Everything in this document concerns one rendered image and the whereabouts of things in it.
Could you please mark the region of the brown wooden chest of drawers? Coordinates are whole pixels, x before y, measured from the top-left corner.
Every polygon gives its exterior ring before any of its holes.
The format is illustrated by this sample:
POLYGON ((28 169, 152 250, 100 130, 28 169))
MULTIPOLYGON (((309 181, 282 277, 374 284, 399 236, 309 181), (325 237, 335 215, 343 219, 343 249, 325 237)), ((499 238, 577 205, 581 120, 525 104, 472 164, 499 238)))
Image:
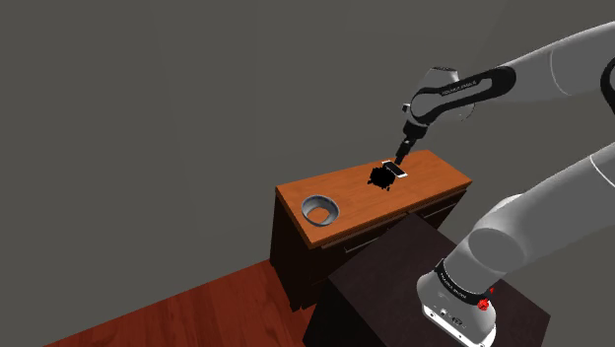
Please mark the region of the brown wooden chest of drawers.
POLYGON ((428 150, 409 154, 400 165, 406 176, 390 188, 368 183, 380 166, 369 163, 275 187, 269 261, 292 311, 314 305, 330 274, 407 215, 438 228, 472 183, 428 150), (339 207, 331 224, 317 227, 304 217, 302 204, 313 195, 339 207))

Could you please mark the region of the grey bowl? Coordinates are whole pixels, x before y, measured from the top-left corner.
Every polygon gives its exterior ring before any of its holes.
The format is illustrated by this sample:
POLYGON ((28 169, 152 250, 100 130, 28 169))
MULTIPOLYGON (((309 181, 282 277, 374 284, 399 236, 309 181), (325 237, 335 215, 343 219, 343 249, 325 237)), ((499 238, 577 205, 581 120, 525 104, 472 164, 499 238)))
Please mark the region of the grey bowl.
POLYGON ((319 194, 305 198, 301 205, 301 212, 305 220, 316 227, 329 226, 340 215, 336 202, 330 197, 319 194))

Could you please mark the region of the dark robot stand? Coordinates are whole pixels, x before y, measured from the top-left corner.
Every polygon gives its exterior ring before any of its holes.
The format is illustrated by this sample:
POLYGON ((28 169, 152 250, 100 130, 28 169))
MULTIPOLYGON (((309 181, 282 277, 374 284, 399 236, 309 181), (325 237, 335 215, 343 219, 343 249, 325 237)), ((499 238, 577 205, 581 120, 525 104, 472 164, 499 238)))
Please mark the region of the dark robot stand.
POLYGON ((306 347, 463 347, 424 316, 419 277, 454 242, 411 214, 325 281, 306 347))

